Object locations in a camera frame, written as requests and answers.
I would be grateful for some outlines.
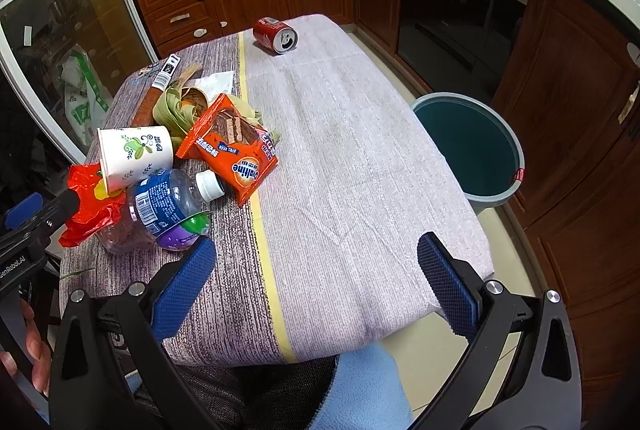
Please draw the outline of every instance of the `teal trash bin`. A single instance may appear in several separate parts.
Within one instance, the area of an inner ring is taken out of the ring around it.
[[[422,96],[412,110],[476,213],[511,198],[524,177],[524,154],[504,119],[475,99],[449,92]]]

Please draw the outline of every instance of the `yellow stripe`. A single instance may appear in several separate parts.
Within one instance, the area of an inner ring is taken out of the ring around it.
[[[240,79],[240,97],[245,101],[249,101],[249,94],[246,89],[246,73],[244,60],[244,38],[243,32],[238,34],[239,37],[239,79]],[[269,258],[269,247],[267,245],[267,237],[264,233],[262,225],[262,212],[260,210],[260,193],[255,190],[249,198],[249,206],[251,207],[251,216],[254,219],[255,241],[258,245],[258,257],[260,258],[260,267],[262,267],[262,278],[264,280],[264,288],[267,293],[267,301],[269,302],[269,310],[271,319],[273,320],[273,332],[276,335],[278,348],[284,356],[287,363],[296,363],[296,355],[289,343],[287,336],[287,328],[284,324],[284,315],[280,306],[280,298],[278,297],[278,289],[276,288],[276,279],[271,267],[271,259]]]

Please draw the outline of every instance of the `blue fleece fabric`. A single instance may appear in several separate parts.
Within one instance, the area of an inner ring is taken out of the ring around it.
[[[334,382],[308,430],[406,430],[413,421],[396,361],[375,343],[340,355]]]

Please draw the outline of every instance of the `red soda can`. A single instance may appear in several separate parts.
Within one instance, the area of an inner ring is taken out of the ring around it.
[[[276,54],[289,52],[298,43],[298,33],[275,18],[260,18],[254,25],[254,38]]]

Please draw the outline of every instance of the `metal screw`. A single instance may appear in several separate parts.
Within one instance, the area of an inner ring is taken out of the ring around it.
[[[547,291],[546,297],[550,302],[553,302],[554,304],[557,304],[560,301],[560,295],[553,290]]]
[[[71,301],[74,304],[81,302],[83,298],[84,298],[84,291],[82,291],[82,289],[76,289],[71,293]]]
[[[133,282],[129,286],[129,294],[131,296],[140,296],[145,292],[145,285],[142,282]]]
[[[496,280],[490,280],[486,283],[486,290],[489,291],[492,295],[499,295],[504,288],[502,284]]]

